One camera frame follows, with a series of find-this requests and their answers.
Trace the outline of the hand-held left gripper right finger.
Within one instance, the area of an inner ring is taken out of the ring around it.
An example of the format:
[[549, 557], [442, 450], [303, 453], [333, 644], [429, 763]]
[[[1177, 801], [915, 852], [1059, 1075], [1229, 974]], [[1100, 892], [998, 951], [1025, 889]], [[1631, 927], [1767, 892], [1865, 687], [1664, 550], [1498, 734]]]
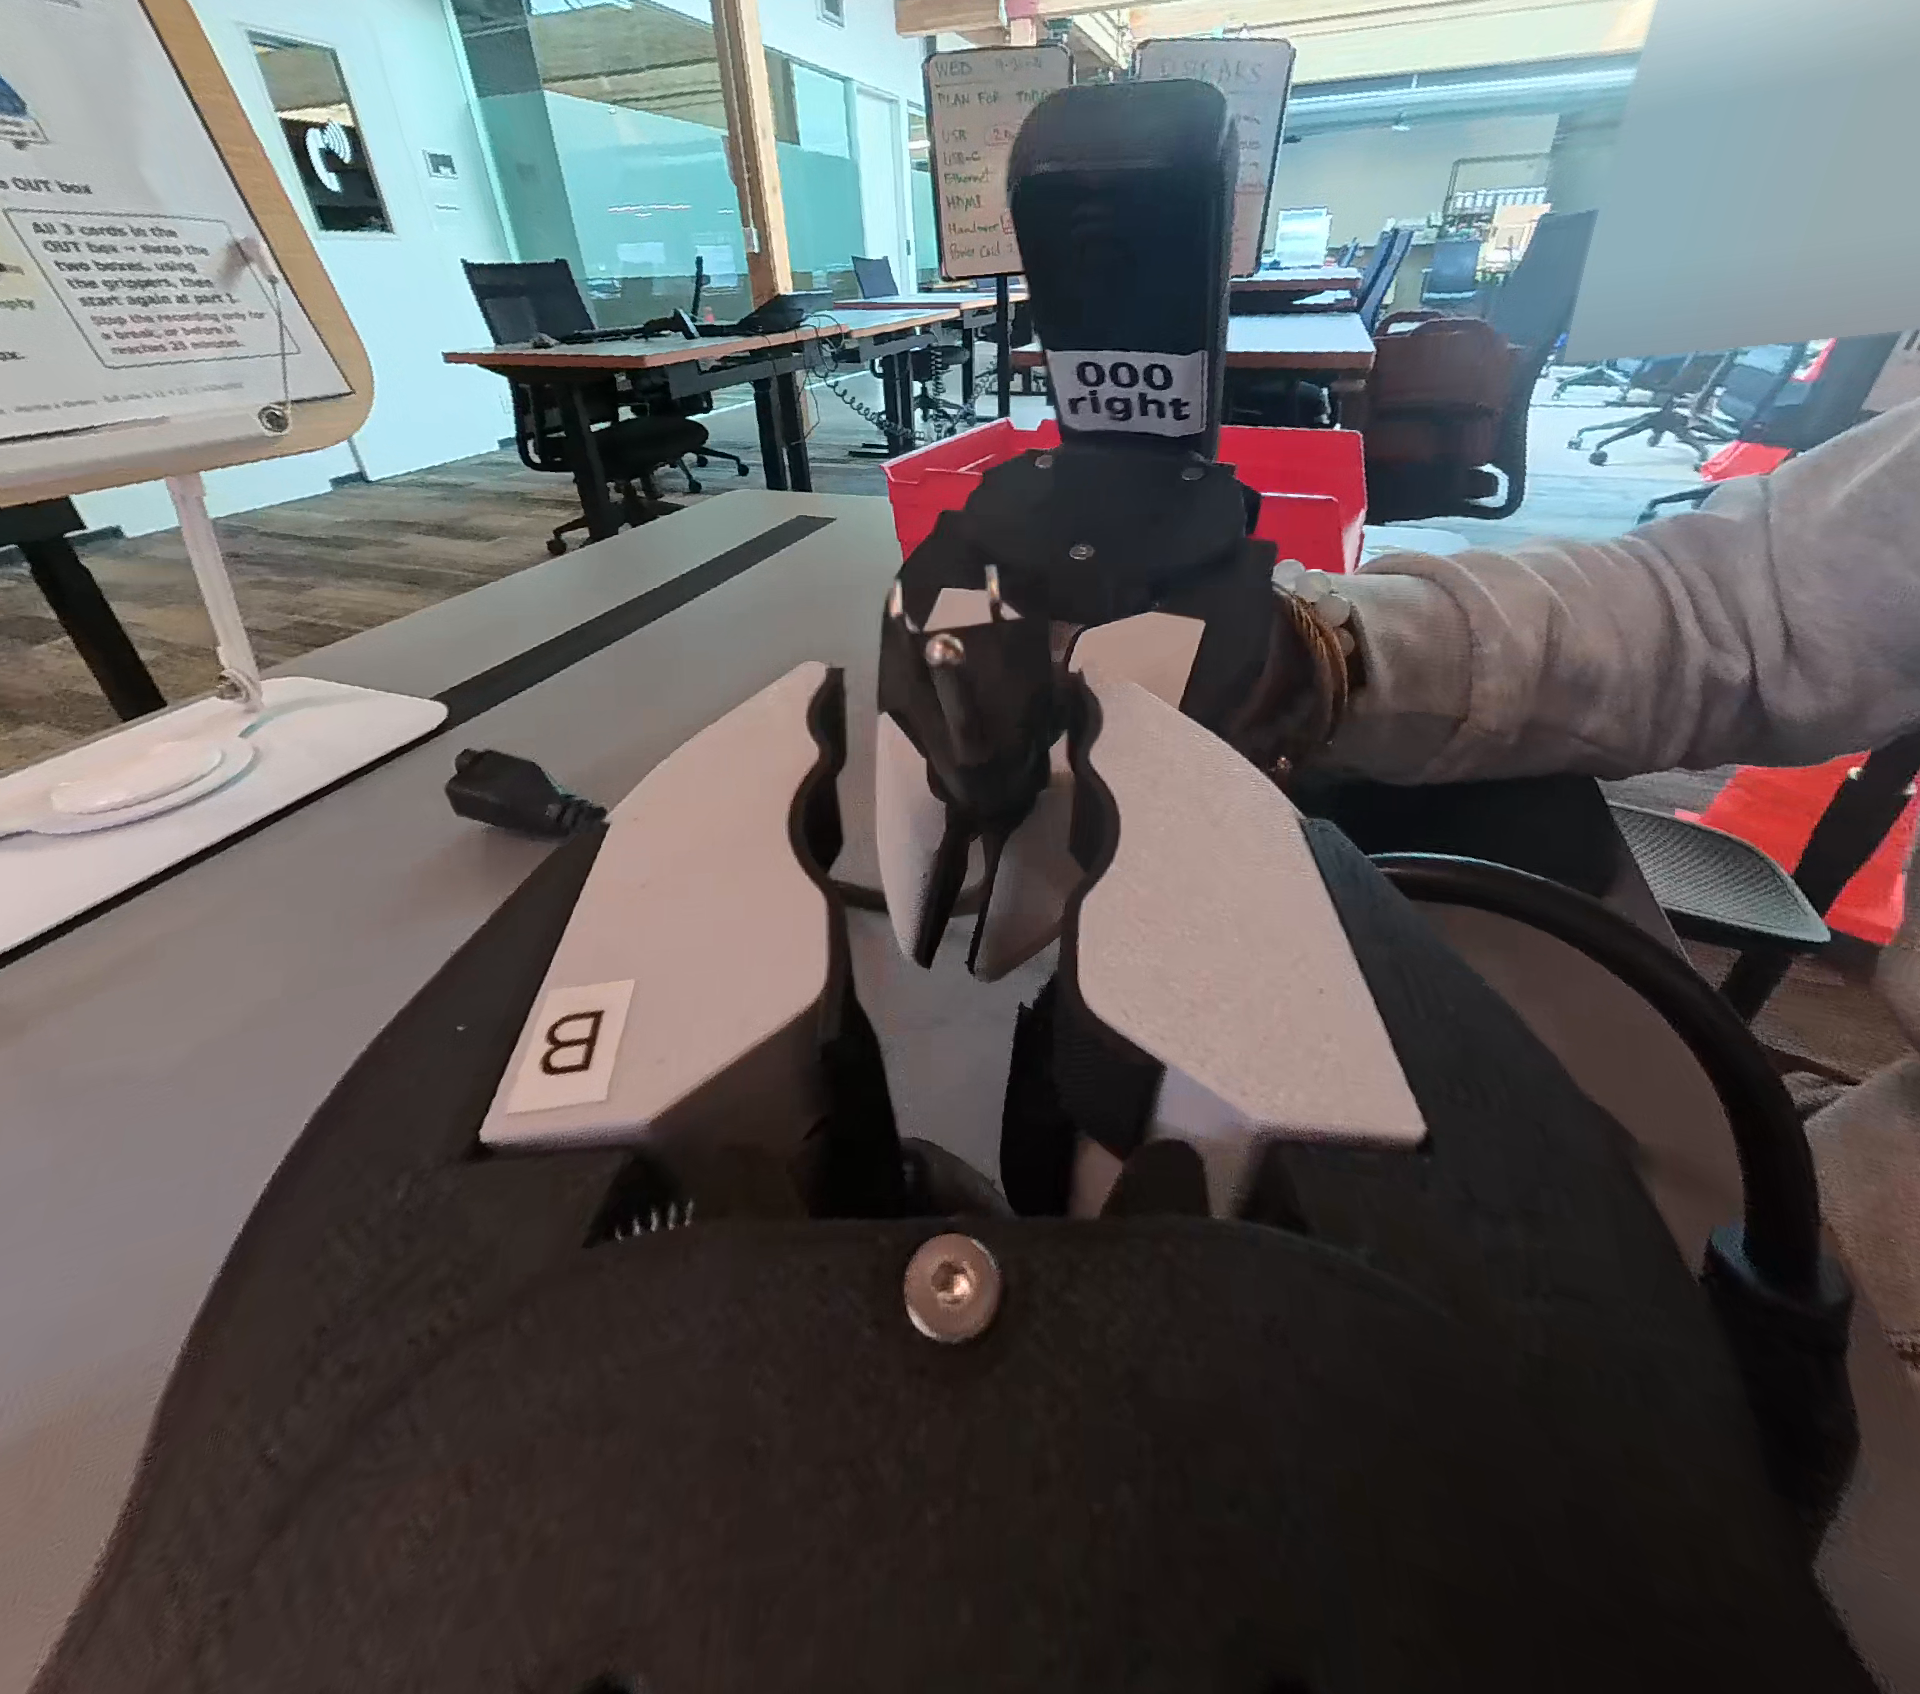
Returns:
[[1067, 721], [1080, 885], [1015, 1027], [1011, 1209], [1093, 1215], [1166, 1141], [1212, 1215], [1251, 1215], [1281, 1150], [1423, 1155], [1413, 1083], [1281, 786], [1130, 678], [1070, 676]]

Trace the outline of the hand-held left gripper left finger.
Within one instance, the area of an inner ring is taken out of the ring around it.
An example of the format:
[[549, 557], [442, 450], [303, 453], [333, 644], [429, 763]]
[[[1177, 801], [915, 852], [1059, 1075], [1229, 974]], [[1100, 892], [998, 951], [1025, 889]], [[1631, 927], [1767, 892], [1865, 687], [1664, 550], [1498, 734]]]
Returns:
[[798, 663], [612, 807], [479, 1124], [487, 1155], [606, 1155], [617, 1217], [905, 1208], [831, 875], [844, 756], [844, 673]]

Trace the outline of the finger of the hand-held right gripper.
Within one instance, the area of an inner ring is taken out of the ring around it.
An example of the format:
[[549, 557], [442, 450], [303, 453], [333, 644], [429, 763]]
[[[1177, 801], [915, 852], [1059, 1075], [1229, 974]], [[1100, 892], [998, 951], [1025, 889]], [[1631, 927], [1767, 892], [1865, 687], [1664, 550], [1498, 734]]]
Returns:
[[[1082, 628], [1067, 655], [1067, 676], [1130, 678], [1168, 707], [1181, 707], [1186, 676], [1204, 641], [1200, 618], [1122, 618]], [[970, 974], [998, 982], [1054, 944], [1067, 897], [1080, 885], [1071, 856], [1070, 729], [1047, 749], [1047, 771], [1033, 807], [1002, 845], [993, 889], [981, 895], [970, 941]]]
[[926, 970], [965, 892], [967, 827], [891, 715], [876, 723], [876, 849], [899, 951]]

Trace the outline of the person's right forearm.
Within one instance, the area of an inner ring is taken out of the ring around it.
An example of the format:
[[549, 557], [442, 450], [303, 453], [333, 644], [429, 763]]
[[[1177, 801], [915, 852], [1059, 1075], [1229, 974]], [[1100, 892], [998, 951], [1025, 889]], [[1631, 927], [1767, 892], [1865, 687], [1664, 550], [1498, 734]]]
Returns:
[[1387, 557], [1342, 584], [1379, 782], [1813, 766], [1916, 729], [1916, 406], [1614, 540]]

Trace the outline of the whiteboard with handwriting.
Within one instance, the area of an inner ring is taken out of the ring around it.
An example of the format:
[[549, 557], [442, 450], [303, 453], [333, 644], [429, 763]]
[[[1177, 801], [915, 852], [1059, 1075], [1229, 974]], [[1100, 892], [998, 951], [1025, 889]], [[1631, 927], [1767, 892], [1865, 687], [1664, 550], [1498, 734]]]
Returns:
[[1019, 273], [1008, 156], [1032, 113], [1071, 84], [1065, 43], [933, 52], [921, 63], [939, 273], [996, 282]]
[[1189, 79], [1218, 87], [1235, 127], [1234, 279], [1259, 271], [1267, 251], [1271, 184], [1297, 52], [1285, 38], [1212, 35], [1145, 38], [1136, 49], [1138, 79]]

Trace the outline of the wood edged office desk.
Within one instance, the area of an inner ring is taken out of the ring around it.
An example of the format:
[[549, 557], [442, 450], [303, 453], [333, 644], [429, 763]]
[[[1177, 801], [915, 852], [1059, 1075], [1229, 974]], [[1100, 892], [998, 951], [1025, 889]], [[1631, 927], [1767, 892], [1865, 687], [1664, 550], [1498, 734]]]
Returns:
[[1354, 316], [1253, 316], [1230, 318], [1219, 295], [1196, 291], [1114, 294], [1100, 305], [1067, 310], [1033, 305], [1040, 338], [1067, 343], [1018, 351], [1037, 362], [1062, 406], [1108, 406], [1114, 399], [1181, 402], [1186, 420], [1212, 407], [1234, 385], [1230, 373], [1282, 373], [1287, 377], [1365, 375], [1372, 338]]
[[612, 470], [602, 433], [611, 433], [617, 380], [658, 390], [671, 406], [705, 392], [749, 385], [762, 481], [775, 492], [813, 492], [806, 440], [801, 436], [798, 385], [831, 362], [881, 362], [924, 344], [920, 316], [883, 310], [831, 310], [781, 334], [714, 334], [702, 339], [594, 339], [576, 344], [485, 344], [442, 354], [505, 377], [534, 395], [535, 410], [553, 410], [563, 436], [563, 468], [576, 488], [591, 540], [621, 532], [612, 510]]

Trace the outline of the red plastic bin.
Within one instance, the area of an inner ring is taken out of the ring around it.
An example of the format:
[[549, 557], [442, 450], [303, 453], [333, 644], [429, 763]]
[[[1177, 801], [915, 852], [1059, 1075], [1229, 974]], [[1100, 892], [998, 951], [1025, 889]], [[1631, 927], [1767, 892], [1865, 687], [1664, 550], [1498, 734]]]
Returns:
[[[1055, 450], [1062, 427], [1011, 420], [963, 431], [883, 466], [899, 554], [915, 550], [941, 513], [967, 503], [987, 470]], [[1253, 535], [1281, 562], [1319, 573], [1357, 573], [1367, 520], [1363, 437], [1354, 431], [1222, 427], [1219, 454], [1260, 502]]]

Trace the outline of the brown office chair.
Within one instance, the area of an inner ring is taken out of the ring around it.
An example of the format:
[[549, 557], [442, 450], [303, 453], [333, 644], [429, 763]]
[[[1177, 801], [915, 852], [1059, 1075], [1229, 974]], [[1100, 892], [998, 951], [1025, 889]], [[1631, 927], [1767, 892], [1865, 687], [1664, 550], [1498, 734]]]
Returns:
[[1372, 332], [1375, 362], [1357, 433], [1367, 520], [1508, 520], [1523, 503], [1540, 351], [1473, 316], [1394, 310]]

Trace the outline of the black office chair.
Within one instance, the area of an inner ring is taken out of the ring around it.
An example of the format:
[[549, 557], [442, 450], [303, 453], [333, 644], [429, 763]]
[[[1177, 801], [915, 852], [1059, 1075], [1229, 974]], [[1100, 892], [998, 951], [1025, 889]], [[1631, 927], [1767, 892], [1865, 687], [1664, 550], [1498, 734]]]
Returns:
[[1540, 373], [1566, 338], [1596, 210], [1547, 210], [1529, 232], [1517, 266], [1487, 295], [1482, 321]]
[[[461, 271], [498, 347], [557, 354], [604, 338], [563, 261], [464, 262]], [[690, 495], [702, 492], [697, 468], [710, 463], [709, 392], [676, 398], [653, 373], [512, 373], [505, 383], [515, 453], [534, 473], [576, 480], [567, 422], [568, 410], [583, 414], [606, 484], [602, 503], [621, 526], [643, 526], [676, 510], [658, 499], [662, 468], [676, 468]]]

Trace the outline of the grey mesh office chair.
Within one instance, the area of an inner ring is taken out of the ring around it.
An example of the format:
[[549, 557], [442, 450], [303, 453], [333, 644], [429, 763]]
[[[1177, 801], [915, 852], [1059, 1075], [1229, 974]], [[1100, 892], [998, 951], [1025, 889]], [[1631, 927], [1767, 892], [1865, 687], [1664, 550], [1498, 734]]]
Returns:
[[1865, 766], [1844, 781], [1813, 827], [1795, 874], [1761, 849], [1673, 814], [1609, 807], [1672, 927], [1737, 955], [1720, 992], [1741, 1020], [1755, 1023], [1800, 959], [1833, 936], [1848, 938], [1829, 930], [1826, 908], [1893, 829], [1910, 782], [1916, 782], [1915, 734], [1865, 754]]

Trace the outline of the glass partition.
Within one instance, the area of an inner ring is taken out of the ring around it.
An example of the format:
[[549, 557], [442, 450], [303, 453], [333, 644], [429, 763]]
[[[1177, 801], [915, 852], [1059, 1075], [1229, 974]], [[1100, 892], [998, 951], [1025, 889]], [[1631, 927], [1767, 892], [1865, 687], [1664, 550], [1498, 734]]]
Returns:
[[[649, 0], [442, 5], [515, 261], [563, 261], [602, 327], [695, 294], [697, 321], [754, 305], [705, 20]], [[765, 71], [792, 284], [855, 302], [855, 258], [914, 279], [920, 116], [780, 49]]]

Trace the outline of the row of black office chairs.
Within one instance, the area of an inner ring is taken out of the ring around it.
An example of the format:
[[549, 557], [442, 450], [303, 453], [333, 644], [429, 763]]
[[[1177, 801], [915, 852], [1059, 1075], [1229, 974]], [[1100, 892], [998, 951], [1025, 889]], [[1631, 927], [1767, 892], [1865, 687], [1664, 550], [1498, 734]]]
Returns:
[[1769, 417], [1800, 410], [1836, 351], [1836, 339], [1754, 344], [1728, 354], [1681, 354], [1620, 364], [1620, 395], [1606, 410], [1633, 406], [1617, 425], [1587, 425], [1566, 453], [1606, 468], [1624, 440], [1679, 444], [1692, 454], [1696, 481], [1646, 503], [1642, 520], [1669, 507], [1700, 507], [1718, 480], [1709, 466], [1765, 433]]

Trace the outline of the red grey striped cloth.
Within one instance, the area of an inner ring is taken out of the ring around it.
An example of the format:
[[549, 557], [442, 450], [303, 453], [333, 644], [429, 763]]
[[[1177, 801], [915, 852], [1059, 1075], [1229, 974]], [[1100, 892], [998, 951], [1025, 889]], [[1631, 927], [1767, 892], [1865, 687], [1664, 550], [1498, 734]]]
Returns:
[[[1844, 754], [1815, 766], [1759, 769], [1739, 766], [1700, 814], [1676, 810], [1679, 822], [1709, 827], [1759, 845], [1774, 866], [1795, 874], [1811, 843], [1813, 827], [1826, 814], [1844, 781], [1865, 766], [1865, 749]], [[1910, 782], [1907, 806], [1886, 838], [1865, 866], [1840, 888], [1826, 908], [1833, 933], [1884, 948], [1907, 923], [1907, 874], [1916, 843], [1916, 786]]]

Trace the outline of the door window with phone sign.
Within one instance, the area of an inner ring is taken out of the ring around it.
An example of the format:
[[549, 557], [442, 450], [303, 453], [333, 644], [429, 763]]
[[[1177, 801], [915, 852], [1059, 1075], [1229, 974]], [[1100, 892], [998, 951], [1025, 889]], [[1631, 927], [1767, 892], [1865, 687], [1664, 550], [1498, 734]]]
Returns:
[[266, 30], [251, 30], [249, 46], [314, 230], [388, 238], [392, 210], [338, 52]]

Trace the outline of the instruction board on white stand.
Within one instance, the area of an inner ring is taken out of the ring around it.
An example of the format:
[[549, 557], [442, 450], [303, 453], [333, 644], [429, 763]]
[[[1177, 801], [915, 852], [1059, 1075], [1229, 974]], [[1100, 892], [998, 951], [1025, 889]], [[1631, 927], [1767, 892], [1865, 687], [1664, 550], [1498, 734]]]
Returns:
[[445, 726], [267, 678], [206, 473], [358, 433], [371, 364], [185, 0], [2, 0], [2, 513], [159, 484], [214, 692], [2, 774], [2, 955]]

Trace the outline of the wooden support post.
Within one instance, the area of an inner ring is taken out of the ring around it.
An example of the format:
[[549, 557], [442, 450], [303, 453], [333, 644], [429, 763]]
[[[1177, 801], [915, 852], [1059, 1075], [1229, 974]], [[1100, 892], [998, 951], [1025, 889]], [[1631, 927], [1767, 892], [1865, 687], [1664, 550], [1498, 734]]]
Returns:
[[796, 288], [776, 165], [776, 116], [758, 0], [709, 0], [724, 101], [727, 160], [754, 306]]

